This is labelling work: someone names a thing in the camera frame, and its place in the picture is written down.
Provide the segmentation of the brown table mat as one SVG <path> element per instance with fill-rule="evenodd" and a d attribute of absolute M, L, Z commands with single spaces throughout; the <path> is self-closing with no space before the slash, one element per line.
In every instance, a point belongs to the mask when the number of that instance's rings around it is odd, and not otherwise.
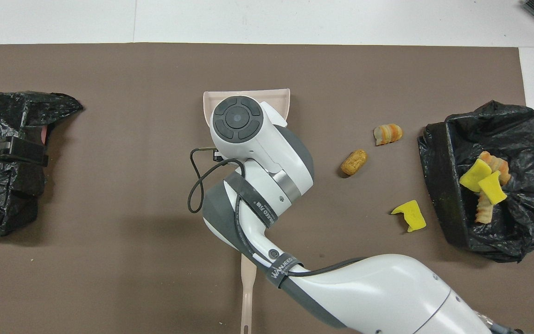
<path fill-rule="evenodd" d="M 288 127 L 314 186 L 267 236 L 314 270 L 422 261 L 473 309 L 534 332 L 534 251 L 496 263 L 447 243 L 417 139 L 489 101 L 525 104 L 519 51 L 340 45 L 0 45 L 0 91 L 68 94 L 38 219 L 0 238 L 0 333 L 239 334 L 240 254 L 187 209 L 193 148 L 212 146 L 205 91 L 289 88 Z M 403 137 L 375 145 L 396 123 Z M 363 149 L 348 177 L 340 165 Z M 427 226 L 407 232 L 415 199 Z"/>

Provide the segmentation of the yellow green sponge piece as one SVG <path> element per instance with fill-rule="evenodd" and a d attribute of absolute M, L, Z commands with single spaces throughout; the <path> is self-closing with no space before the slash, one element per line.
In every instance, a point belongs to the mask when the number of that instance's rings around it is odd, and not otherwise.
<path fill-rule="evenodd" d="M 492 205 L 496 205 L 507 198 L 507 194 L 502 190 L 500 183 L 501 175 L 500 171 L 495 171 L 477 182 L 480 192 L 487 197 Z"/>
<path fill-rule="evenodd" d="M 481 192 L 479 182 L 492 174 L 491 167 L 483 160 L 477 159 L 471 168 L 460 177 L 458 183 L 471 192 Z"/>

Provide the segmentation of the notched yellow sponge piece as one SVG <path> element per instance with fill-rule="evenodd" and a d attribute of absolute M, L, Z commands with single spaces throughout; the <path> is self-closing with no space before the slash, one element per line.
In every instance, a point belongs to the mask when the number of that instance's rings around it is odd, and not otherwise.
<path fill-rule="evenodd" d="M 394 208 L 390 214 L 403 214 L 403 219 L 407 223 L 407 232 L 422 230 L 427 226 L 427 222 L 421 212 L 420 206 L 415 199 L 403 203 Z"/>

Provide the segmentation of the striped croissant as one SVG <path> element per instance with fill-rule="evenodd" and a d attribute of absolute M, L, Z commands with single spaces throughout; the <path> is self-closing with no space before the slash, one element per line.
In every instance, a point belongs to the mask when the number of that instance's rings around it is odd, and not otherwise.
<path fill-rule="evenodd" d="M 396 142 L 403 137 L 403 129 L 396 123 L 386 123 L 373 130 L 376 146 L 383 146 Z"/>
<path fill-rule="evenodd" d="M 475 214 L 475 222 L 479 224 L 491 224 L 494 205 L 489 200 L 487 194 L 479 193 L 477 199 L 477 209 Z"/>
<path fill-rule="evenodd" d="M 498 158 L 487 151 L 482 151 L 477 158 L 487 163 L 487 165 L 491 168 L 492 173 L 495 173 L 496 171 L 500 172 L 498 179 L 501 186 L 505 186 L 509 182 L 511 175 L 507 161 L 502 158 Z"/>

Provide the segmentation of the black bag lined bin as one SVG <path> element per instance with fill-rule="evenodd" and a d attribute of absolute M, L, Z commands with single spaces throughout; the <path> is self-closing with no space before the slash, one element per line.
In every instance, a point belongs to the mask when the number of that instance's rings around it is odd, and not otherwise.
<path fill-rule="evenodd" d="M 499 263 L 534 251 L 534 110 L 491 101 L 477 110 L 430 123 L 418 137 L 422 173 L 448 243 Z M 480 154 L 509 165 L 506 198 L 489 206 L 487 224 L 476 214 L 480 194 L 460 178 Z"/>
<path fill-rule="evenodd" d="M 76 98 L 62 93 L 55 96 L 46 145 L 58 123 L 81 112 L 83 105 Z M 38 216 L 38 199 L 43 194 L 45 167 L 25 163 L 0 163 L 0 237 L 33 222 Z"/>

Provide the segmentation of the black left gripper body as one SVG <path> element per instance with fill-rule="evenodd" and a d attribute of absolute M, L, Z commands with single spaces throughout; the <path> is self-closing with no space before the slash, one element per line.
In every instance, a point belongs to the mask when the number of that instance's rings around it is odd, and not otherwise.
<path fill-rule="evenodd" d="M 13 162 L 46 167 L 49 163 L 46 146 L 17 136 L 6 136 L 0 139 L 0 163 Z"/>

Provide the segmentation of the beige hand brush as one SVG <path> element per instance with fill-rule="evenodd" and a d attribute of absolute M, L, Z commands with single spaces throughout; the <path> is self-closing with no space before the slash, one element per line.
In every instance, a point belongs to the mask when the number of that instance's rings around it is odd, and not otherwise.
<path fill-rule="evenodd" d="M 252 309 L 254 300 L 254 283 L 256 279 L 256 266 L 246 258 L 241 256 L 240 277 L 242 281 L 242 309 L 240 319 L 240 334 L 252 333 Z"/>

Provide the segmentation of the beige plastic dustpan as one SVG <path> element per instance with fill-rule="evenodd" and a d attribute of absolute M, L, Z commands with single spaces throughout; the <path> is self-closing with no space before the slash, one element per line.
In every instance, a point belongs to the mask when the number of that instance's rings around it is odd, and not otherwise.
<path fill-rule="evenodd" d="M 287 127 L 290 89 L 206 91 L 202 95 L 211 135 L 224 142 L 269 142 Z"/>

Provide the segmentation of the brown bread roll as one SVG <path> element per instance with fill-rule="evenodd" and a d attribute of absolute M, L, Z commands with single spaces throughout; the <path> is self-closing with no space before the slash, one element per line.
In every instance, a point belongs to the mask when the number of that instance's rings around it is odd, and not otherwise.
<path fill-rule="evenodd" d="M 363 149 L 354 150 L 340 165 L 342 173 L 348 177 L 355 175 L 368 161 L 368 154 Z"/>

